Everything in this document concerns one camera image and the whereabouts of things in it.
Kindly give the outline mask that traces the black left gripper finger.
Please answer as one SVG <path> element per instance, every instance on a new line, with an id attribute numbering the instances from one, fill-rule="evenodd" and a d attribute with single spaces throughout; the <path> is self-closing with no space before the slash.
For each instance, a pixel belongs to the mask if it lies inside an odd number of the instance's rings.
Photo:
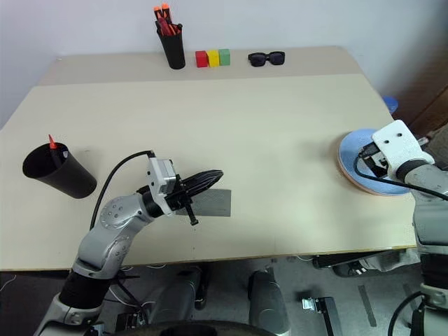
<path id="1" fill-rule="evenodd" d="M 212 170 L 208 170 L 208 171 L 201 171 L 201 172 L 199 172 L 199 173 L 196 173 L 196 174 L 193 174 L 192 176 L 189 176 L 188 178 L 191 178 L 191 177 L 193 177 L 193 178 L 202 178 L 202 177 L 222 177 L 223 176 L 223 171 L 222 170 L 219 170 L 219 169 L 212 169 Z"/>
<path id="2" fill-rule="evenodd" d="M 220 179 L 221 179 L 220 177 L 205 177 L 205 178 L 191 177 L 186 178 L 184 180 L 184 185 L 187 194 L 190 197 L 193 197 L 210 189 L 210 187 L 216 184 Z"/>

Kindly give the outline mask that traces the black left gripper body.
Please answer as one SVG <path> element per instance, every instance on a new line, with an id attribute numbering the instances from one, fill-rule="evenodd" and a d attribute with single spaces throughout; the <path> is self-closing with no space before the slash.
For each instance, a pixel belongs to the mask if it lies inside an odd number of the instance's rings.
<path id="1" fill-rule="evenodd" d="M 176 176 L 176 182 L 174 189 L 168 196 L 165 197 L 169 208 L 172 211 L 178 211 L 185 209 L 190 219 L 192 226 L 199 223 L 195 214 L 193 213 L 191 204 L 193 203 L 192 197 L 198 195 L 199 182 L 197 176 L 190 176 L 182 179 L 180 176 Z"/>

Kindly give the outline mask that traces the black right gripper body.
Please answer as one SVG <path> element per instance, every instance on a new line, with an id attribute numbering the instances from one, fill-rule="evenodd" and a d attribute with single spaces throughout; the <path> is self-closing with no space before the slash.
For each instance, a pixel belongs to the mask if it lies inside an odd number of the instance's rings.
<path id="1" fill-rule="evenodd" d="M 362 147 L 358 156 L 375 176 L 388 174 L 389 165 L 386 158 L 374 142 Z"/>

